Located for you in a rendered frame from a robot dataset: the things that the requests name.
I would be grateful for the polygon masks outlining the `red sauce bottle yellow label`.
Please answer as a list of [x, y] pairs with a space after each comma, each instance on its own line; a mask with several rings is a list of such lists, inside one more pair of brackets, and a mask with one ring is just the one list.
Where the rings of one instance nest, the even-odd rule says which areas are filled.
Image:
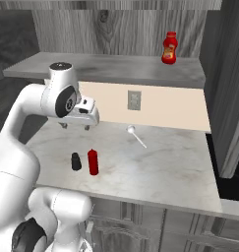
[[166, 34], [166, 38], [163, 42], [163, 53], [161, 56], [161, 61], [164, 64], [172, 65], [176, 62], [176, 47], [178, 46], [178, 41], [176, 38], [175, 31], [169, 31]]

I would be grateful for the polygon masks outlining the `black hob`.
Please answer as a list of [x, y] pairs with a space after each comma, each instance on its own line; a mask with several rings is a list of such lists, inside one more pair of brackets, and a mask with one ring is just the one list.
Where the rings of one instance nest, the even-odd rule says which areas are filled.
[[239, 158], [232, 165], [220, 166], [210, 133], [206, 133], [206, 139], [219, 197], [239, 202]]

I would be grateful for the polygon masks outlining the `grey wooden wall cabinet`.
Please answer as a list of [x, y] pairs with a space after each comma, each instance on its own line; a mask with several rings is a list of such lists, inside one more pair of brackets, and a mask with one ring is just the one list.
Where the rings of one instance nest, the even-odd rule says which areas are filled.
[[[202, 89], [199, 56], [209, 11], [222, 0], [0, 0], [0, 13], [31, 13], [39, 51], [7, 77], [46, 79], [53, 62], [70, 62], [85, 82]], [[176, 62], [161, 61], [176, 32]]]

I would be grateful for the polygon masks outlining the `grey open cabinet door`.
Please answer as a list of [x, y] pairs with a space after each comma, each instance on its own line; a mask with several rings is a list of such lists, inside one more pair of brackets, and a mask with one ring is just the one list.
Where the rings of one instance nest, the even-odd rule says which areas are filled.
[[227, 167], [239, 158], [239, 0], [208, 12], [200, 61], [215, 155]]

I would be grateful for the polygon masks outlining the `grey wall socket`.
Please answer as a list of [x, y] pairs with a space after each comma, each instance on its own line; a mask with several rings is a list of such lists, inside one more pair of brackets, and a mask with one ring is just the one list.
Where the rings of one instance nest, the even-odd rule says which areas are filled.
[[128, 91], [128, 109], [141, 110], [141, 96], [139, 91]]

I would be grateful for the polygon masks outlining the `white ladle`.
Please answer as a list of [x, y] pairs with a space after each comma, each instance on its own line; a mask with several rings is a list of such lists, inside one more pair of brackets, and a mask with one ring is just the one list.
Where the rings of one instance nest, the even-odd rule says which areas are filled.
[[139, 143], [145, 148], [146, 145], [144, 144], [144, 142], [137, 136], [137, 134], [135, 133], [136, 128], [133, 125], [129, 125], [127, 127], [127, 131], [132, 134], [138, 141]]

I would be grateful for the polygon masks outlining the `grey base cabinets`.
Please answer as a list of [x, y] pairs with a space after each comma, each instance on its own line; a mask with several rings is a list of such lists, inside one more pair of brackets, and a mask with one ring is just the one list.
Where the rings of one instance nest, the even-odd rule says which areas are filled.
[[239, 220], [93, 197], [93, 252], [239, 252]]

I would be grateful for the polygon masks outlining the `red ketchup bottle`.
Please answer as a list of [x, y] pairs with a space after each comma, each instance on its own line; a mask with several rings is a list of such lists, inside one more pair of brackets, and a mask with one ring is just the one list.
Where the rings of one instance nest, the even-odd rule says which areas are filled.
[[89, 150], [88, 152], [90, 175], [98, 175], [98, 157], [96, 150]]

